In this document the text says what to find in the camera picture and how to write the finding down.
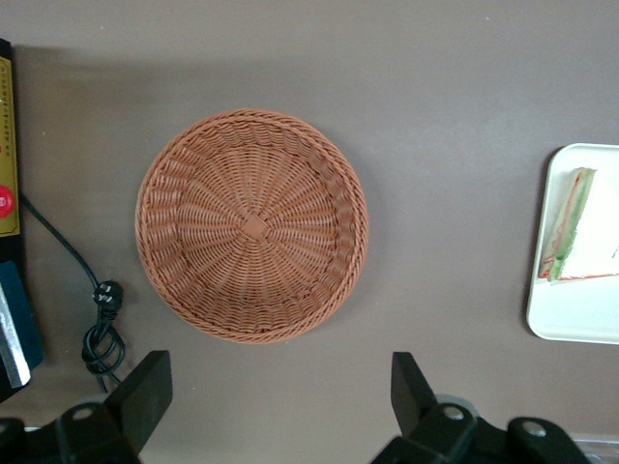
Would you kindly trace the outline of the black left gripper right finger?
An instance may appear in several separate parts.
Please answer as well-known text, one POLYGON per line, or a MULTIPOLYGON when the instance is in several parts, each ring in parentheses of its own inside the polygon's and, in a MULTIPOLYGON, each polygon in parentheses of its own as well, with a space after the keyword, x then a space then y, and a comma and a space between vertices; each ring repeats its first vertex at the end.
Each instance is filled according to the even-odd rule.
POLYGON ((392 356, 391 403, 400 434, 375 463, 581 463, 589 459, 559 425, 517 417, 505 430, 453 401, 441 402, 414 357, 392 356))

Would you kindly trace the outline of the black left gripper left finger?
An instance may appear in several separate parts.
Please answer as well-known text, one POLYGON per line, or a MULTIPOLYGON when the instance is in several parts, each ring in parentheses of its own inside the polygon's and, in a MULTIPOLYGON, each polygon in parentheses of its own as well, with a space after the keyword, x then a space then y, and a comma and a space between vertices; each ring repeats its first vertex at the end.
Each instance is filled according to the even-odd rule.
POLYGON ((1 419, 1 461, 139 463, 172 397, 170 354, 152 351, 103 401, 77 404, 34 430, 1 419))

